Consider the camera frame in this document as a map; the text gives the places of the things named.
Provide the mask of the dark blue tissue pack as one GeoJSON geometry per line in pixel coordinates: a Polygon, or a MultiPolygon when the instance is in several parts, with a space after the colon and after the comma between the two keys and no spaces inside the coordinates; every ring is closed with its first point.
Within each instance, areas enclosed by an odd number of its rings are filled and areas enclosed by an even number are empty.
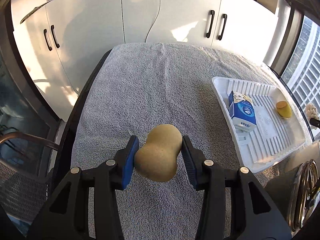
{"type": "Polygon", "coordinates": [[[236,129],[250,133],[257,127],[253,101],[249,96],[232,90],[228,103],[229,116],[236,129]]]}

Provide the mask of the glass cup green sleeve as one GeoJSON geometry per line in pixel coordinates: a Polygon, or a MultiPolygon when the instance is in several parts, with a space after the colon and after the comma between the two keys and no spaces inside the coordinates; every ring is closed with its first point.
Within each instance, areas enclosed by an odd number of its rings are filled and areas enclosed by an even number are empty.
{"type": "Polygon", "coordinates": [[[271,179],[265,190],[291,231],[300,230],[319,204],[319,174],[315,160],[310,159],[271,179]]]}

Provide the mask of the white lower cabinet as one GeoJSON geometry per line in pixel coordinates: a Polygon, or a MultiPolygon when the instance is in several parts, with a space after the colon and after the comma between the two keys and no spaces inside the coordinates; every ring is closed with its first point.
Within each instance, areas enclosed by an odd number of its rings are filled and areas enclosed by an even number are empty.
{"type": "Polygon", "coordinates": [[[261,62],[278,18],[254,0],[11,0],[33,83],[67,120],[102,56],[125,43],[187,43],[261,62]]]}

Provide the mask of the grey terry towel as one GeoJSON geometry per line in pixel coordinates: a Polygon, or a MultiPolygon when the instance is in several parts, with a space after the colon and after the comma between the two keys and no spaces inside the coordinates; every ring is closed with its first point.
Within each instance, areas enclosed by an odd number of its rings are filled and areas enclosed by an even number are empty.
{"type": "MultiPolygon", "coordinates": [[[[114,47],[89,90],[72,148],[71,165],[99,166],[132,135],[143,144],[157,125],[171,124],[207,158],[239,167],[215,76],[266,83],[284,90],[265,64],[226,51],[183,44],[131,43],[114,47]]],[[[167,183],[137,173],[116,193],[125,239],[194,239],[203,192],[189,183],[183,159],[167,183]]]]}

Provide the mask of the black glass table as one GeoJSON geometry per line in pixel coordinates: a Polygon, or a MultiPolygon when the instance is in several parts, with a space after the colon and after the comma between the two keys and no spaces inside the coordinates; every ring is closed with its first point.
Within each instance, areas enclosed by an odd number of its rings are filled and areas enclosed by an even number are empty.
{"type": "Polygon", "coordinates": [[[75,103],[75,106],[72,109],[71,115],[63,131],[54,166],[56,171],[61,171],[63,174],[67,173],[71,166],[72,147],[75,141],[76,130],[88,93],[93,84],[93,81],[95,80],[97,74],[99,73],[111,51],[112,50],[109,50],[103,55],[103,57],[100,59],[93,72],[89,76],[75,103]]]}

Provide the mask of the orange teardrop makeup sponge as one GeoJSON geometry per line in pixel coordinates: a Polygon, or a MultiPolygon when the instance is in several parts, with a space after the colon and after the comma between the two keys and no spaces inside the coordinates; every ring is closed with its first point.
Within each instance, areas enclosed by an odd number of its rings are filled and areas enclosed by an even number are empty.
{"type": "Polygon", "coordinates": [[[279,101],[276,103],[276,110],[278,114],[284,118],[291,118],[292,111],[287,101],[279,101]]]}

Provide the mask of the white plastic tray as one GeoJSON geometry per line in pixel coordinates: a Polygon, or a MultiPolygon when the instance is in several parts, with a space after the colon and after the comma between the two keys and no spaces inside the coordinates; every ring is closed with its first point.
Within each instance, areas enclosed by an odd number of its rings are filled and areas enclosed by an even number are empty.
{"type": "Polygon", "coordinates": [[[276,103],[284,101],[282,91],[272,85],[226,77],[212,78],[212,88],[231,133],[241,166],[254,174],[276,165],[305,142],[296,114],[288,119],[276,111],[276,103]],[[253,100],[257,127],[251,132],[236,128],[229,115],[228,97],[239,92],[253,100]]]}

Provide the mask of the black mesh chair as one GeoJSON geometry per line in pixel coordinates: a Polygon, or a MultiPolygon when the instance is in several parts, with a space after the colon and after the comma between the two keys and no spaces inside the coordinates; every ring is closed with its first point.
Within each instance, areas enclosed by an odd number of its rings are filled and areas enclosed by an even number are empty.
{"type": "Polygon", "coordinates": [[[59,144],[17,129],[1,132],[1,210],[26,236],[50,195],[52,150],[59,144]]]}

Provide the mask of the beige gourd makeup sponge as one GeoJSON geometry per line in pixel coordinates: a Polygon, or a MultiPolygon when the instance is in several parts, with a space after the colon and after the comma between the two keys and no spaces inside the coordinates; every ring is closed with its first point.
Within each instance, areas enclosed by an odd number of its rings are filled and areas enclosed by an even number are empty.
{"type": "Polygon", "coordinates": [[[151,181],[170,181],[177,171],[177,157],[181,147],[182,135],[175,126],[156,126],[135,154],[136,171],[151,181]]]}

